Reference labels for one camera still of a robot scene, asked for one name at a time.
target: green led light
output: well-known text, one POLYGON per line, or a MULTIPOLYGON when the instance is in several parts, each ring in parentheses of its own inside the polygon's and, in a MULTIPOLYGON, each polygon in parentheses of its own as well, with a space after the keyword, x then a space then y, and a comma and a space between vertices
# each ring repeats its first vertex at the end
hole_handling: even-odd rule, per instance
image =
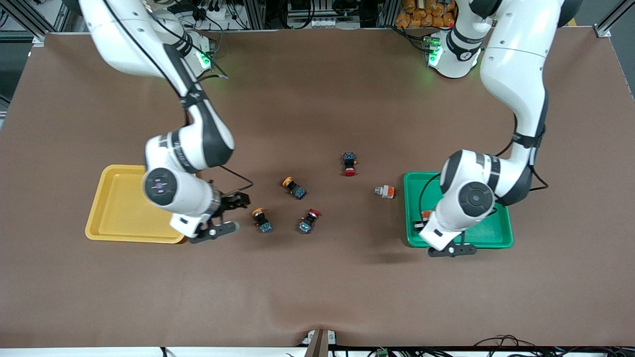
POLYGON ((210 68, 210 65, 211 65, 210 59, 204 53, 201 53, 200 51, 197 51, 197 53, 199 55, 199 62, 201 63, 201 66, 203 67, 203 69, 210 68))
POLYGON ((428 62, 429 65, 431 66, 436 66, 437 64, 439 64, 439 58, 441 58, 441 55, 443 54, 443 47, 441 45, 439 45, 436 50, 434 50, 432 53, 430 53, 430 60, 428 62))

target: metal frame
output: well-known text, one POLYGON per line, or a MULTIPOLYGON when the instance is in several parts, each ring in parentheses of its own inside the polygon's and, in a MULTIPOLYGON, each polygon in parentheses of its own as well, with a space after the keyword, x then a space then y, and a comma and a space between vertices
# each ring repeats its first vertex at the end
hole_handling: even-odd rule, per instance
POLYGON ((244 0, 244 8, 247 11, 250 30, 263 30, 265 6, 260 3, 260 0, 244 0))
POLYGON ((597 37, 611 37, 611 26, 635 5, 635 0, 620 0, 600 22, 593 25, 597 37))
POLYGON ((53 25, 27 0, 0 0, 0 7, 26 30, 3 31, 6 33, 0 34, 0 41, 4 42, 24 42, 32 38, 43 42, 47 33, 63 31, 69 17, 69 9, 63 3, 53 25))
POLYGON ((401 11, 401 0, 386 0, 377 17, 377 27, 394 25, 401 11))

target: wire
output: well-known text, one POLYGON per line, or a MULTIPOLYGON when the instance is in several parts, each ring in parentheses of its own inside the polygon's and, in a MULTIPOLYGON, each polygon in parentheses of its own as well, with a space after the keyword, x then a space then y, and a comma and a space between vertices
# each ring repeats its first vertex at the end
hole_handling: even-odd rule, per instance
POLYGON ((220 71, 222 73, 222 75, 223 75, 223 77, 221 77, 219 75, 210 75, 210 76, 206 76, 204 78, 201 78, 201 79, 197 80, 196 82, 194 82, 194 84, 192 84, 192 88, 193 88, 193 86, 196 83, 200 83, 202 80, 208 79, 208 78, 219 77, 219 78, 229 79, 229 76, 227 75, 227 73, 225 73, 225 71, 223 71, 223 69, 220 68, 220 66, 216 63, 214 58, 210 58, 209 55, 207 55, 207 53, 205 51, 203 51, 200 47, 198 47, 194 43, 192 43, 192 41, 189 41, 187 38, 185 38, 185 35, 187 35, 186 33, 183 33, 183 36, 179 36, 176 32, 170 30, 165 25, 163 25, 157 16, 152 16, 152 18, 154 19, 154 21, 157 24, 159 24, 159 26, 161 26, 165 31, 168 31, 172 36, 175 36, 176 38, 181 39, 181 41, 189 44, 194 49, 196 49, 198 52, 202 53, 205 57, 209 58, 209 60, 211 61, 211 68, 216 67, 218 69, 218 71, 220 71))
POLYGON ((510 339, 510 340, 513 340, 514 342, 516 342, 517 346, 519 345, 519 342, 521 342, 523 344, 526 344, 526 345, 529 345, 529 346, 536 346, 536 345, 532 344, 531 342, 527 342, 525 340, 519 340, 519 339, 515 338, 515 336, 513 336, 513 335, 500 335, 500 336, 496 336, 496 337, 490 337, 489 339, 480 340, 479 342, 474 344, 474 347, 482 344, 483 342, 487 342, 487 341, 491 341, 491 340, 500 340, 501 342, 504 342, 507 339, 510 339))
MULTIPOLYGON (((189 3, 191 6, 197 8, 197 6, 192 3, 192 1, 190 0, 182 0, 182 1, 187 1, 187 3, 189 3)), ((207 16, 207 12, 205 12, 205 18, 208 19, 211 23, 213 23, 214 25, 218 26, 218 28, 220 29, 220 38, 222 38, 223 36, 223 27, 221 25, 218 24, 218 22, 212 20, 209 16, 207 16)))
MULTIPOLYGON (((285 20, 284 16, 283 16, 284 13, 285 13, 284 5, 286 3, 287 3, 287 0, 280 0, 280 4, 278 5, 278 20, 280 20, 280 23, 282 24, 282 26, 285 29, 292 29, 292 28, 294 29, 294 27, 290 27, 287 24, 287 20, 285 20)), ((300 30, 300 29, 303 29, 303 28, 307 27, 313 21, 313 18, 314 18, 315 14, 316 14, 315 0, 311 0, 311 5, 310 5, 307 13, 309 14, 309 16, 307 17, 307 20, 304 22, 304 24, 302 26, 298 27, 297 30, 300 30)))
POLYGON ((543 186, 540 187, 534 187, 533 189, 530 189, 529 191, 538 191, 538 190, 544 190, 544 189, 548 189, 549 188, 549 184, 547 182, 545 182, 545 180, 542 179, 542 177, 540 177, 538 175, 538 173, 536 172, 536 169, 533 166, 529 166, 529 170, 531 170, 531 173, 536 176, 536 179, 538 179, 538 181, 540 181, 540 183, 543 186))
POLYGON ((148 58, 148 60, 150 60, 150 62, 152 62, 152 64, 154 65, 154 67, 156 67, 156 69, 159 71, 159 73, 161 73, 161 75, 168 81, 168 84, 170 85, 170 87, 172 87, 172 90, 174 90, 174 92, 178 95, 178 97, 180 98, 180 94, 177 90, 177 87, 174 86, 174 84, 172 84, 172 82, 170 81, 170 79, 168 78, 168 75, 165 73, 164 70, 161 69, 161 67, 159 66, 159 64, 154 60, 154 58, 152 56, 150 56, 150 54, 143 48, 143 46, 141 46, 141 44, 132 36, 132 34, 130 34, 130 31, 128 31, 128 29, 121 23, 121 20, 119 19, 119 17, 115 14, 115 11, 110 7, 110 4, 108 3, 108 0, 102 0, 104 2, 104 5, 106 6, 106 8, 108 9, 108 12, 110 12, 110 14, 112 15, 112 17, 115 19, 115 21, 117 22, 117 24, 119 24, 119 27, 122 28, 122 30, 126 33, 126 35, 128 35, 128 37, 132 40, 132 42, 137 46, 137 48, 148 58))
MULTIPOLYGON (((386 28, 386 29, 391 29, 391 30, 393 30, 394 32, 397 32, 400 36, 405 37, 405 38, 408 40, 408 42, 409 42, 409 43, 410 43, 410 44, 411 44, 414 48, 416 48, 418 51, 421 51, 421 52, 430 52, 429 50, 426 50, 425 48, 421 48, 421 47, 417 46, 414 42, 412 42, 412 40, 414 40, 414 39, 419 40, 420 42, 421 42, 421 41, 423 41, 423 40, 424 40, 424 37, 423 37, 423 36, 414 36, 414 35, 411 35, 411 34, 407 33, 405 29, 401 29, 401 30, 399 30, 397 27, 392 26, 392 25, 382 25, 381 27, 386 28)), ((439 30, 449 30, 449 28, 444 29, 444 28, 442 28, 442 27, 434 27, 434 26, 420 27, 420 28, 421 28, 421 29, 439 29, 439 30)))
POLYGON ((441 176, 440 173, 437 173, 435 176, 432 176, 428 180, 428 182, 425 183, 424 188, 421 190, 421 194, 419 195, 419 215, 421 215, 421 212, 423 211, 423 209, 421 209, 421 200, 424 198, 425 189, 428 188, 428 185, 430 184, 430 182, 432 182, 434 179, 436 179, 439 176, 441 176))
POLYGON ((243 22, 243 19, 239 16, 238 10, 236 9, 236 3, 234 2, 234 0, 226 0, 225 3, 227 4, 227 9, 232 14, 232 18, 234 19, 234 21, 236 21, 236 23, 240 27, 242 27, 243 30, 248 30, 249 27, 247 27, 247 25, 243 22), (234 12, 232 12, 232 9, 230 9, 229 7, 230 4, 231 4, 231 7, 234 9, 234 12))
POLYGON ((182 15, 181 17, 178 17, 178 21, 179 22, 185 22, 186 24, 188 24, 188 25, 190 25, 192 27, 196 26, 196 22, 193 24, 193 23, 189 22, 188 20, 186 20, 185 18, 186 18, 186 16, 182 15))
POLYGON ((244 191, 244 190, 246 190, 246 189, 250 188, 251 186, 253 186, 253 181, 252 181, 252 180, 250 180, 250 179, 248 179, 248 178, 246 178, 245 176, 242 176, 241 174, 236 173, 236 172, 234 172, 234 171, 232 171, 232 170, 230 170, 230 169, 226 168, 226 167, 225 167, 225 166, 223 166, 223 165, 219 165, 218 167, 220 167, 221 169, 223 169, 223 170, 225 170, 225 171, 227 171, 227 172, 229 172, 229 173, 231 173, 231 174, 233 174, 233 175, 235 175, 235 176, 237 176, 237 177, 239 177, 239 178, 241 178, 241 179, 243 179, 243 180, 245 180, 245 181, 249 182, 249 184, 248 184, 247 186, 241 187, 241 188, 239 188, 239 189, 235 189, 235 190, 233 190, 233 191, 229 191, 228 193, 223 193, 223 194, 222 194, 222 197, 227 197, 227 196, 233 195, 233 194, 235 194, 235 193, 238 193, 238 192, 244 191))
MULTIPOLYGON (((514 115, 514 132, 516 132, 516 129, 518 129, 518 119, 516 119, 516 115, 514 115)), ((502 149, 498 154, 494 156, 499 157, 503 155, 505 151, 509 150, 509 148, 512 146, 513 143, 514 143, 514 138, 512 137, 511 139, 509 139, 509 142, 507 143, 507 146, 505 146, 505 149, 502 149)))
POLYGON ((342 0, 334 0, 333 1, 333 5, 331 6, 331 9, 333 11, 335 11, 336 14, 340 15, 340 16, 355 16, 357 14, 359 14, 359 3, 357 5, 357 8, 355 10, 352 10, 350 12, 346 11, 346 9, 343 6, 338 6, 342 4, 342 0))

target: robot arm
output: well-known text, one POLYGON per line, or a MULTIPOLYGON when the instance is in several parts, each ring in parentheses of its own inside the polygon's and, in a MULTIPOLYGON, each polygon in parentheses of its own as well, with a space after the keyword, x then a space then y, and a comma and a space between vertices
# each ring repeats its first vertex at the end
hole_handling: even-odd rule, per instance
POLYGON ((113 68, 137 76, 164 77, 180 98, 192 124, 148 140, 145 146, 144 194, 172 212, 170 224, 188 237, 221 207, 221 195, 193 176, 222 165, 234 139, 220 119, 183 51, 167 44, 153 29, 158 21, 139 0, 80 0, 84 19, 102 58, 113 68))
MULTIPOLYGON (((496 16, 498 23, 483 56, 481 80, 518 120, 512 151, 509 159, 468 150, 450 156, 439 180, 444 196, 419 233, 433 248, 443 250, 461 232, 481 222, 495 202, 513 205, 529 193, 549 103, 542 70, 563 2, 502 0, 491 9, 489 16, 496 16)), ((478 3, 472 1, 470 6, 478 3)))

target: electrical component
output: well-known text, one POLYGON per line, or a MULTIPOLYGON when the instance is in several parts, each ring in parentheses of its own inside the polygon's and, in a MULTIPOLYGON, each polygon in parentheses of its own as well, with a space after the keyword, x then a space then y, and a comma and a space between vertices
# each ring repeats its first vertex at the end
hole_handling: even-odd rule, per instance
POLYGON ((309 234, 311 232, 311 229, 313 229, 313 224, 315 224, 315 221, 317 221, 318 217, 320 217, 321 215, 321 213, 311 208, 307 216, 304 217, 304 219, 298 225, 298 228, 302 232, 309 234))
POLYGON ((431 213, 432 213, 432 210, 422 211, 421 212, 421 222, 427 223, 428 220, 430 219, 430 214, 431 213))
POLYGON ((375 194, 380 195, 382 198, 394 198, 395 188, 393 186, 383 185, 375 187, 375 194))
POLYGON ((196 10, 192 12, 194 21, 205 21, 205 15, 207 15, 207 10, 204 8, 196 8, 196 10))
POLYGON ((441 45, 441 40, 439 37, 431 36, 425 37, 424 43, 429 51, 425 52, 425 56, 427 57, 426 65, 430 67, 435 67, 439 64, 439 59, 443 54, 443 46, 441 45))
POLYGON ((342 162, 344 163, 344 176, 355 176, 355 165, 357 164, 357 161, 355 161, 355 154, 352 152, 345 152, 342 162))
POLYGON ((289 192, 297 199, 303 199, 307 195, 307 191, 302 186, 296 184, 291 176, 282 181, 282 185, 289 189, 289 192))
POLYGON ((415 232, 420 232, 423 230, 425 223, 421 220, 416 220, 412 222, 412 227, 415 229, 415 232))
POLYGON ((263 212, 262 208, 257 208, 255 211, 251 213, 253 218, 256 220, 256 224, 260 231, 263 233, 269 233, 273 229, 269 220, 265 217, 265 212, 263 212))

